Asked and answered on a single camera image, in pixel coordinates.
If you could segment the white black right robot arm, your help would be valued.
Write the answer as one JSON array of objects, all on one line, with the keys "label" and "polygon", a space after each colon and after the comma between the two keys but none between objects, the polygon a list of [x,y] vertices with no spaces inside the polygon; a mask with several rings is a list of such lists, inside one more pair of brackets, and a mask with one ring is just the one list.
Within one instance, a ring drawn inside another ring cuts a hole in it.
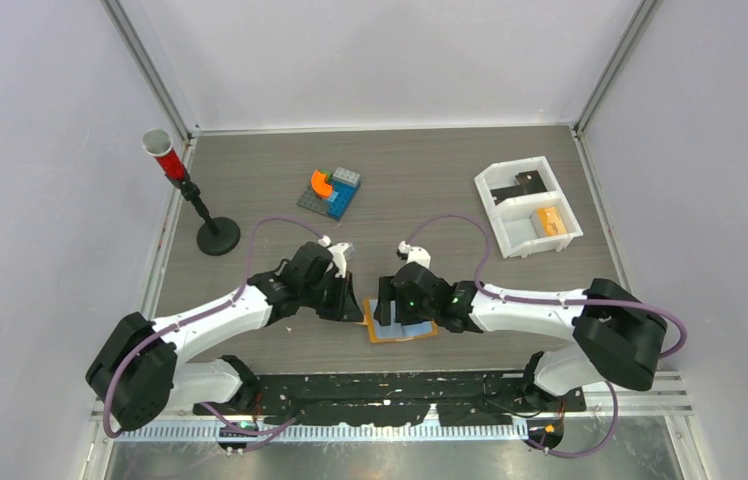
[{"label": "white black right robot arm", "polygon": [[380,323],[432,322],[456,334],[512,331],[567,341],[535,353],[524,369],[522,400],[539,411],[596,382],[650,390],[667,332],[665,315],[608,279],[585,289],[523,291],[449,283],[416,262],[380,278],[373,316]]}]

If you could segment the orange leather card holder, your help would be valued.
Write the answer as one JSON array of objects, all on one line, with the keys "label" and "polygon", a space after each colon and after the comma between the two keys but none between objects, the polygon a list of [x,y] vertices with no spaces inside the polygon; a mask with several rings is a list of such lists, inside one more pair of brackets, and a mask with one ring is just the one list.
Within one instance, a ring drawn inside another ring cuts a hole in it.
[{"label": "orange leather card holder", "polygon": [[427,321],[412,325],[404,325],[397,321],[396,302],[390,301],[386,312],[390,317],[389,325],[381,325],[375,318],[374,313],[379,306],[379,302],[373,298],[365,298],[364,321],[368,332],[369,341],[372,344],[406,342],[417,339],[434,337],[438,334],[438,326]]}]

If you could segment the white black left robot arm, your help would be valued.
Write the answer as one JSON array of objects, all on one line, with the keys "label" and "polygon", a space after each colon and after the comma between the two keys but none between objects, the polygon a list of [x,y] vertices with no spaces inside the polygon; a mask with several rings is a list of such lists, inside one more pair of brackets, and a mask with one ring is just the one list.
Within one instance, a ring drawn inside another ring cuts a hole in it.
[{"label": "white black left robot arm", "polygon": [[197,363],[195,357],[302,308],[328,321],[361,321],[348,267],[354,252],[347,242],[308,242],[292,259],[206,304],[155,320],[139,312],[123,317],[85,375],[104,403],[108,435],[138,430],[165,410],[201,402],[248,412],[258,381],[243,361],[227,355]]}]

